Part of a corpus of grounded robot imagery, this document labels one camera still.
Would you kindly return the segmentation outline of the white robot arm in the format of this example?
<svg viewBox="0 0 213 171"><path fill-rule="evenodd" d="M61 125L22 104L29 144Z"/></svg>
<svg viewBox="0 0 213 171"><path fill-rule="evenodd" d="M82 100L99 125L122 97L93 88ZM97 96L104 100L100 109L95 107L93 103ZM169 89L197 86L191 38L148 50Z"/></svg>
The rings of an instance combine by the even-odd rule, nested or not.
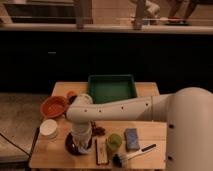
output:
<svg viewBox="0 0 213 171"><path fill-rule="evenodd" d="M165 121L166 171L213 171L213 93L203 88L103 104L81 94L67 119L76 133L86 132L91 121Z"/></svg>

